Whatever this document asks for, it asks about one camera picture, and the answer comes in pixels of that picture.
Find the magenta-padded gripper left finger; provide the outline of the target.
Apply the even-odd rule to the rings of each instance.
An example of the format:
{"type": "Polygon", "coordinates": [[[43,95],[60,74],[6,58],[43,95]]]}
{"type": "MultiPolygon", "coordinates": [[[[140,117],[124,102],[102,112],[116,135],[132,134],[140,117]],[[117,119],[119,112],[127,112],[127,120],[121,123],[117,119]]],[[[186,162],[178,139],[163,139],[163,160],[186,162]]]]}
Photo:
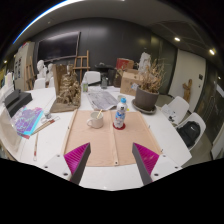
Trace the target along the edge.
{"type": "Polygon", "coordinates": [[[64,155],[57,154],[46,162],[42,168],[78,185],[90,153],[91,146],[89,143],[85,143],[64,155]]]}

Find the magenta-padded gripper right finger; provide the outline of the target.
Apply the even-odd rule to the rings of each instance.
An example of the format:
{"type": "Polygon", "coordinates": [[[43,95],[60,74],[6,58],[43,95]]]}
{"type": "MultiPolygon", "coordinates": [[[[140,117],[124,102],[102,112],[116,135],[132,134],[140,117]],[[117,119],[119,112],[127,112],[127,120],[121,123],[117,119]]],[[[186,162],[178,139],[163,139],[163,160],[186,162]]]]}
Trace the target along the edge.
{"type": "Polygon", "coordinates": [[[181,169],[166,154],[158,155],[137,143],[133,144],[132,153],[136,160],[143,185],[152,183],[181,169]]]}

